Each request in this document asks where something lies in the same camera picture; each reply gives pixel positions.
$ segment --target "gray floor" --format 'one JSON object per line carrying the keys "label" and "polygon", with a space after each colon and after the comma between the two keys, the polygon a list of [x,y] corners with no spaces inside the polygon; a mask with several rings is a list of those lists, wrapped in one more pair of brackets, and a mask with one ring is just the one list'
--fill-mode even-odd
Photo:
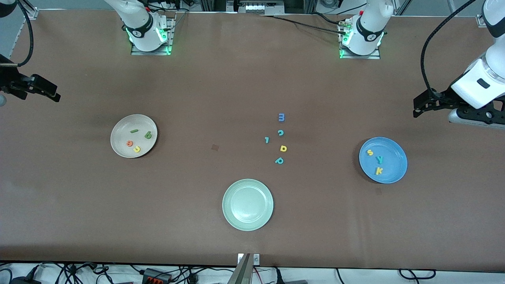
{"label": "gray floor", "polygon": [[[406,16],[448,16],[454,9],[464,4],[467,0],[413,0],[407,8]],[[110,9],[103,0],[31,0],[32,4],[40,9]],[[341,9],[328,9],[320,3],[317,11],[321,13],[338,13],[349,7],[355,7],[365,0],[345,0]],[[484,0],[478,0],[462,11],[459,16],[474,17],[481,13]],[[16,37],[24,19],[21,11],[16,9],[5,18],[0,18],[0,54],[10,57]]]}

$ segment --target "metal bracket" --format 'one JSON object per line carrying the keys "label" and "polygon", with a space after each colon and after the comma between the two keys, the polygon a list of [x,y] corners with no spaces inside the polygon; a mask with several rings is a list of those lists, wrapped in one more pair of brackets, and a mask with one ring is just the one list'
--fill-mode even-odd
{"label": "metal bracket", "polygon": [[345,21],[341,22],[342,24],[337,25],[337,30],[338,31],[343,31],[346,34],[339,34],[338,35],[338,49],[340,51],[340,58],[353,58],[353,59],[380,59],[380,51],[379,47],[377,47],[371,54],[368,55],[358,55],[350,51],[345,45],[342,44],[343,41],[347,40],[349,37],[349,34],[352,33],[351,29],[351,20],[346,19]]}
{"label": "metal bracket", "polygon": [[21,5],[25,8],[28,18],[30,20],[36,20],[38,16],[39,8],[33,6],[28,0],[20,0]]}
{"label": "metal bracket", "polygon": [[139,50],[133,44],[131,45],[131,55],[170,55],[172,54],[172,45],[174,43],[174,28],[175,28],[175,19],[177,18],[177,14],[174,18],[166,18],[167,21],[165,24],[162,24],[162,29],[167,29],[166,32],[160,32],[160,36],[166,37],[167,41],[160,45],[159,48],[150,51],[144,52]]}
{"label": "metal bracket", "polygon": [[[244,254],[238,254],[238,260],[237,263],[240,263],[242,260],[242,257],[244,257]],[[259,266],[260,265],[260,254],[253,254],[253,265]]]}
{"label": "metal bracket", "polygon": [[481,14],[478,14],[477,16],[475,16],[475,19],[477,20],[477,26],[479,28],[486,27],[486,23],[484,22],[484,17]]}

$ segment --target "red wire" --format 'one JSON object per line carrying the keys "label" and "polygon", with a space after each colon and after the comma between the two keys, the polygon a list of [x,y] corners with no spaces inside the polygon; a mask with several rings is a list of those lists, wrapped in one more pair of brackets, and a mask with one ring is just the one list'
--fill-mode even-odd
{"label": "red wire", "polygon": [[258,278],[260,279],[260,283],[263,284],[263,281],[261,281],[261,276],[256,267],[254,268],[254,271],[256,271],[256,275],[258,275]]}

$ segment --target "plate rim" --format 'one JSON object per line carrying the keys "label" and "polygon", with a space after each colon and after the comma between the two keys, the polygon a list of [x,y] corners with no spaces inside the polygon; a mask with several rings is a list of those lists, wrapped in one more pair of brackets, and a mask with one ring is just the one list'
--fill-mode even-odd
{"label": "plate rim", "polygon": [[[266,193],[267,194],[267,199],[270,199],[272,201],[272,206],[271,206],[271,209],[268,210],[268,218],[266,218],[266,221],[265,223],[261,224],[261,226],[259,227],[254,227],[252,229],[243,229],[243,228],[238,228],[237,226],[235,226],[234,224],[232,224],[232,222],[230,222],[230,219],[228,218],[228,216],[226,215],[225,213],[225,197],[226,197],[226,194],[230,191],[230,189],[236,184],[236,183],[239,183],[239,182],[244,182],[244,181],[253,181],[253,182],[259,182],[262,186],[264,186],[264,189],[266,189]],[[270,219],[272,218],[272,215],[273,215],[273,212],[274,212],[274,197],[272,195],[272,192],[270,191],[270,189],[268,188],[268,186],[266,186],[264,183],[262,183],[261,181],[257,180],[257,179],[253,179],[253,178],[243,178],[243,179],[240,179],[240,180],[237,180],[236,182],[232,183],[228,189],[226,189],[226,191],[224,192],[224,195],[223,195],[223,201],[221,203],[221,209],[223,210],[223,215],[224,215],[224,218],[226,219],[226,221],[228,222],[228,224],[230,224],[232,227],[234,227],[235,229],[237,230],[241,230],[241,231],[255,231],[255,230],[258,230],[260,228],[262,228],[263,226],[265,226],[269,221]]]}
{"label": "plate rim", "polygon": [[[155,126],[155,129],[156,129],[156,137],[155,137],[155,140],[154,140],[154,143],[153,143],[153,146],[148,150],[146,151],[144,154],[141,154],[139,156],[136,156],[136,157],[127,157],[127,156],[123,156],[121,154],[118,153],[118,151],[116,151],[116,149],[114,148],[114,144],[113,144],[113,141],[112,141],[112,135],[114,134],[114,129],[116,129],[116,126],[118,126],[118,124],[123,121],[124,119],[127,119],[128,117],[130,116],[143,116],[143,117],[146,117],[148,120],[152,121],[154,126]],[[111,131],[111,148],[112,150],[114,151],[114,153],[118,154],[120,157],[123,157],[123,158],[126,158],[126,159],[135,159],[135,158],[139,158],[139,157],[142,157],[144,156],[145,154],[149,153],[153,147],[155,146],[156,144],[156,141],[158,140],[158,126],[156,125],[155,121],[151,118],[151,117],[148,117],[147,115],[145,114],[140,114],[140,113],[134,113],[134,114],[130,114],[130,115],[127,115],[125,117],[123,117],[122,119],[120,119],[115,125],[114,127],[112,128],[112,131]]]}
{"label": "plate rim", "polygon": [[[394,144],[396,144],[400,150],[403,152],[403,156],[405,157],[405,171],[403,171],[403,173],[401,174],[401,176],[394,180],[394,181],[388,181],[388,182],[384,182],[384,181],[379,181],[379,180],[376,180],[374,179],[371,175],[369,175],[365,169],[363,168],[363,164],[362,164],[362,158],[361,158],[361,152],[363,151],[365,145],[371,141],[371,140],[374,140],[374,139],[378,139],[378,138],[381,138],[381,139],[385,139],[385,140],[389,140],[391,142],[393,142]],[[387,138],[387,137],[382,137],[382,136],[377,136],[377,137],[373,137],[373,138],[370,138],[368,140],[366,140],[363,145],[361,145],[361,148],[360,148],[360,151],[358,152],[358,156],[359,156],[359,161],[360,161],[360,167],[361,167],[361,170],[369,177],[371,178],[373,181],[375,182],[378,182],[378,183],[382,183],[382,184],[391,184],[391,183],[395,183],[395,182],[398,182],[400,181],[404,176],[405,174],[407,173],[407,168],[409,167],[409,160],[407,159],[407,154],[405,153],[405,150],[400,146],[400,144],[398,144],[396,141],[394,141],[393,139],[390,139],[390,138]]]}

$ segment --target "brown table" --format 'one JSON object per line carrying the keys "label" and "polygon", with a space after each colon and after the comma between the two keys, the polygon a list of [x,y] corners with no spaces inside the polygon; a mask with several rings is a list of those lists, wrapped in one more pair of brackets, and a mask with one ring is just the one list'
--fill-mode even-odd
{"label": "brown table", "polygon": [[[233,265],[236,253],[258,252],[265,266],[502,269],[505,132],[450,124],[448,111],[412,118],[425,90],[420,50],[441,20],[393,18],[381,60],[345,60],[331,33],[190,14],[171,56],[135,57],[113,11],[42,11],[20,70],[56,83],[62,99],[8,96],[0,109],[2,258]],[[432,85],[445,89],[490,43],[475,19],[452,20],[428,48]],[[134,113],[160,136],[148,155],[125,159],[110,133]],[[375,136],[407,153],[395,184],[357,168],[357,149]],[[275,200],[253,232],[221,210],[242,178]]]}

